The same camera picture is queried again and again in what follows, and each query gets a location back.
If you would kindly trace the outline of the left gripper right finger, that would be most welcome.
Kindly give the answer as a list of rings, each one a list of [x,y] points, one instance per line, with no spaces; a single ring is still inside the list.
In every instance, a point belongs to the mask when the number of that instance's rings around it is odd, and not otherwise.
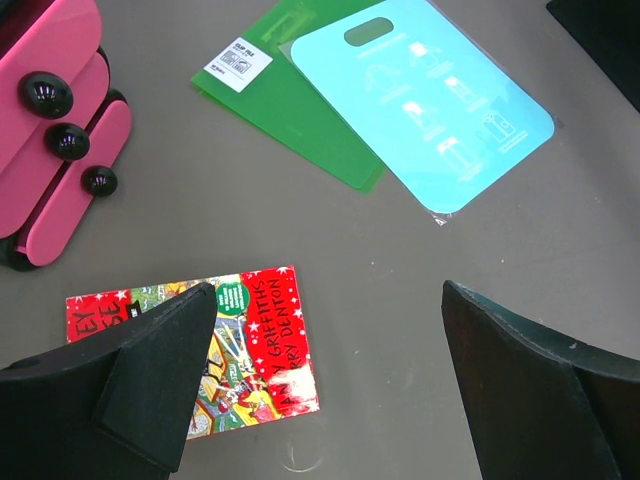
[[[483,478],[638,478],[637,360],[453,281],[442,317]]]

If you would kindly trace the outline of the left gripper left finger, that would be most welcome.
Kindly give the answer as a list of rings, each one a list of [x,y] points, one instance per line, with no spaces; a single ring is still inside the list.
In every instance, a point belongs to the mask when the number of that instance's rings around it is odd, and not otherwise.
[[[200,283],[1,371],[4,479],[166,479],[179,469],[217,317]]]

